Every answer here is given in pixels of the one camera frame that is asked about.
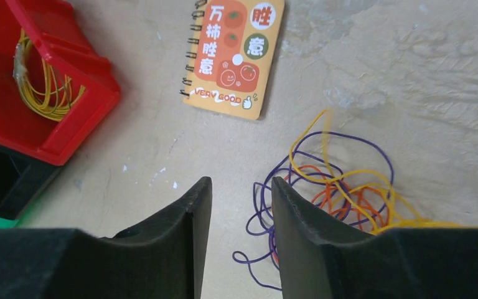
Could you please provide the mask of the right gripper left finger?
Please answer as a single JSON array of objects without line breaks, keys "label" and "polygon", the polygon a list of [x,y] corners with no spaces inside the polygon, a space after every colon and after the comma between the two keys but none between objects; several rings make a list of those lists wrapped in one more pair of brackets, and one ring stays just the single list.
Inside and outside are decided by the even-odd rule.
[{"label": "right gripper left finger", "polygon": [[199,298],[212,180],[113,237],[0,229],[0,298]]}]

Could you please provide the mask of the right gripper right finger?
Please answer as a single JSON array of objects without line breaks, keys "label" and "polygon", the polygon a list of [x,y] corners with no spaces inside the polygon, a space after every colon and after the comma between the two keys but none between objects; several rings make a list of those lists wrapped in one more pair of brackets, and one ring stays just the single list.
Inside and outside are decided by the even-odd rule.
[{"label": "right gripper right finger", "polygon": [[284,298],[478,298],[478,229],[372,235],[271,183]]}]

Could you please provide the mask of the black plastic bin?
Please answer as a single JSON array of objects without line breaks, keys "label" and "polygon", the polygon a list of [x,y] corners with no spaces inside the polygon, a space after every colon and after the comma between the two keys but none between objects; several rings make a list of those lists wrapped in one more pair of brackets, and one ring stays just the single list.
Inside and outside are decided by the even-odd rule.
[{"label": "black plastic bin", "polygon": [[20,218],[61,169],[0,145],[0,218]]}]

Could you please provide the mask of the orange spiral notebook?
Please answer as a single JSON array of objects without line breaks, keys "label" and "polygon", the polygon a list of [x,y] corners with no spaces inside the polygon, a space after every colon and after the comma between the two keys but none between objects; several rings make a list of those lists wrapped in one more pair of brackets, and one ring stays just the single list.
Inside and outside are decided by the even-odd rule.
[{"label": "orange spiral notebook", "polygon": [[259,119],[284,8],[281,0],[196,1],[184,103]]}]

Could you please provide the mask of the red plastic bin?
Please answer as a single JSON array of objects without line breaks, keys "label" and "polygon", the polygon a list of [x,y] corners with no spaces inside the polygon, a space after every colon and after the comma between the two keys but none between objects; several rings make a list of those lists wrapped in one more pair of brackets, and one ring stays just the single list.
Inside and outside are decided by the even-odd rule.
[{"label": "red plastic bin", "polygon": [[[22,101],[12,73],[20,34],[33,43],[27,64],[33,86],[45,85],[42,62],[71,80],[77,103],[62,121]],[[61,166],[120,100],[110,61],[96,53],[66,1],[0,1],[0,145]]]}]

